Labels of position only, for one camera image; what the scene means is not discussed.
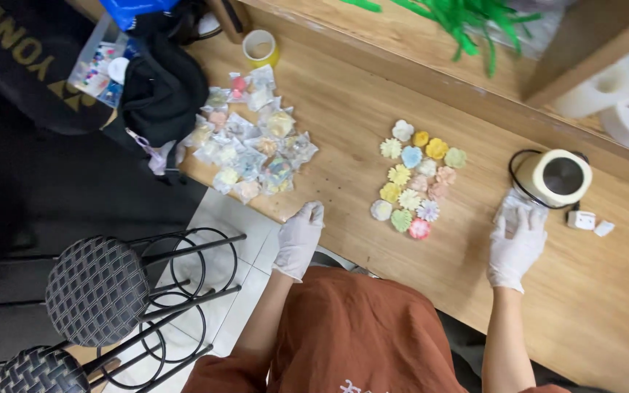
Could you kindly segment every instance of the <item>white latex glove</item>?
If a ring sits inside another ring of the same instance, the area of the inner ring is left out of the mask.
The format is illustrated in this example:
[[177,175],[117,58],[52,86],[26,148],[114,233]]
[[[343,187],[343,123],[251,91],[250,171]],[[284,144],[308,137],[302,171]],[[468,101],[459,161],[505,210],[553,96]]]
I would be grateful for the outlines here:
[[521,279],[542,254],[547,240],[545,218],[537,209],[529,214],[518,208],[519,226],[514,238],[506,238],[506,218],[500,216],[492,235],[489,249],[487,279],[492,287],[508,287],[523,293]]
[[300,211],[285,221],[278,232],[280,251],[275,257],[273,269],[291,276],[295,282],[302,282],[319,243],[323,219],[324,206],[320,201],[312,201],[305,203]]

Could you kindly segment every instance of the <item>wooden table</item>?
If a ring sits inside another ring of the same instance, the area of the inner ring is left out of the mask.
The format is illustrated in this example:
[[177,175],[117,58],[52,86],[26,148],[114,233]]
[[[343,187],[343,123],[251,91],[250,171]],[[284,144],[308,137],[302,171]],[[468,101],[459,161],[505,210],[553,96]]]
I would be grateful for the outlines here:
[[[491,220],[510,187],[506,165],[523,148],[546,149],[488,122],[302,44],[278,37],[277,94],[295,106],[296,127],[320,150],[294,179],[295,190],[249,204],[283,222],[306,201],[325,206],[320,244],[382,278],[425,294],[440,310],[486,332],[491,289],[485,279]],[[249,71],[240,47],[224,36],[188,48],[213,85],[230,71]],[[236,108],[244,113],[243,108]],[[386,183],[378,146],[397,119],[464,149],[459,170],[431,236],[415,241],[369,208]],[[189,156],[182,169],[211,184],[217,168]],[[578,383],[629,392],[629,183],[594,170],[584,210],[616,224],[605,238],[569,229],[550,215],[545,253],[523,279],[530,358]]]

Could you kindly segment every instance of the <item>masking tape roll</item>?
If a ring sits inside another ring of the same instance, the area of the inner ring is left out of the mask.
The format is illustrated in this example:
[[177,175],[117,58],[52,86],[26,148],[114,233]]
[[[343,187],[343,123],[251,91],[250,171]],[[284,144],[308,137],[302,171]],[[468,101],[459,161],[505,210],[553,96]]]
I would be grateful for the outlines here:
[[[267,54],[263,57],[255,57],[260,55],[257,51],[266,52]],[[263,67],[267,64],[275,67],[278,59],[280,59],[280,52],[273,34],[266,30],[254,30],[247,34],[242,41],[242,52],[244,52],[244,56],[254,68]]]

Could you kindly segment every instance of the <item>person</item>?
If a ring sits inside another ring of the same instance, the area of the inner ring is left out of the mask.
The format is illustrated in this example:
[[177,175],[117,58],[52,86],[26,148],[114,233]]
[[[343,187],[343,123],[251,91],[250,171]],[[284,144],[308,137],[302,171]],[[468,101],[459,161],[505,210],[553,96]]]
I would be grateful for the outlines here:
[[[491,234],[485,393],[566,392],[536,387],[523,341],[521,278],[547,237],[545,219],[534,212],[517,212],[513,238],[503,217]],[[200,358],[183,392],[466,392],[438,314],[422,294],[345,269],[308,269],[323,218],[314,201],[285,222],[270,279],[231,354]]]

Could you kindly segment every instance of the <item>white floor tile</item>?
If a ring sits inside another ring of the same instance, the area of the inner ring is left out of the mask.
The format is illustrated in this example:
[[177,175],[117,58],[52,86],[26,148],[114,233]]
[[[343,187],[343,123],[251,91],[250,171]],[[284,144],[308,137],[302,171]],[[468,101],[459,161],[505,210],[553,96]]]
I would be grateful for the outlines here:
[[329,251],[328,249],[322,247],[322,246],[317,246],[317,249],[315,251],[319,251],[322,254],[326,254],[332,258],[334,258],[334,260],[336,262],[339,262],[339,264],[341,266],[344,266],[344,269],[346,269],[347,271],[351,271],[353,270],[353,268],[356,267],[356,264],[353,262],[350,262],[348,259],[345,259],[344,257],[340,257],[334,253],[332,253],[331,251]]
[[[166,359],[167,360],[178,360],[182,357],[186,357],[191,354],[198,345],[198,342],[188,335],[182,333],[179,329],[175,328],[171,325],[163,326],[159,330],[164,340],[166,341]],[[135,336],[139,330],[135,328],[135,332],[132,335],[128,336],[128,338]],[[147,337],[147,344],[151,347],[159,343],[159,339],[156,334],[152,334]],[[136,344],[130,347],[128,350],[121,353],[118,358],[122,363],[128,362],[132,360],[138,354],[144,352],[142,344]],[[162,350],[158,349],[154,352],[161,356]],[[134,364],[129,369],[123,371],[119,375],[115,377],[115,379],[126,385],[138,385],[143,382],[149,380],[157,371],[159,367],[159,361],[153,359],[150,356],[145,357],[140,362]],[[176,367],[176,364],[165,364],[162,368],[162,372],[160,375],[168,372],[169,370]],[[176,373],[170,379],[162,382],[161,385],[157,386],[153,389],[153,393],[176,393],[180,392],[183,388],[183,385],[188,380],[188,376],[193,369],[193,363],[187,365],[184,369]],[[118,388],[117,386],[109,383],[104,388],[103,393],[125,393],[125,392],[133,392],[134,390],[124,390]]]
[[258,253],[257,260],[254,261],[254,267],[268,275],[270,275],[271,266],[280,249],[278,231],[280,231],[280,225],[270,230],[261,251]]
[[[207,271],[205,282],[198,294],[205,294],[210,288],[220,291],[232,276],[234,259],[230,256],[228,259],[215,260],[206,256],[205,268]],[[236,285],[242,285],[247,278],[250,268],[251,265],[249,265],[249,263],[238,259],[237,272],[229,287],[232,288]],[[202,276],[202,271],[203,269],[201,268],[200,259],[197,254],[187,255],[180,259],[177,258],[176,261],[174,261],[174,272],[177,280],[182,281],[185,278],[191,279],[191,284],[185,286],[185,289],[191,293],[196,290],[197,284],[200,282]],[[157,286],[161,287],[172,283],[173,280],[171,279],[169,265],[167,265]],[[203,341],[205,344],[213,342],[215,335],[217,335],[217,330],[222,326],[225,317],[227,317],[227,312],[230,307],[232,307],[232,302],[234,302],[236,297],[237,293],[228,294],[200,305],[205,315],[206,327],[205,340]],[[157,299],[158,303],[167,306],[172,306],[183,301],[185,301],[185,298],[178,295],[166,295],[165,297]],[[196,308],[186,311],[181,316],[171,321],[171,325],[178,327],[179,330],[198,341],[200,341],[203,335],[203,320],[201,319],[200,312]]]
[[244,280],[242,290],[237,294],[236,299],[232,303],[232,307],[227,313],[222,326],[217,331],[217,336],[213,341],[214,351],[223,356],[227,356],[232,352],[237,338],[242,333],[242,329],[247,324],[249,316],[256,307],[258,298],[266,288],[268,282],[268,274],[258,270],[251,269]]
[[[237,255],[252,264],[263,246],[268,232],[278,226],[272,219],[242,205],[239,201],[209,188],[191,219],[189,228],[210,227],[218,229],[228,237],[247,234],[245,240],[235,243]],[[209,241],[222,238],[218,234],[201,232]]]

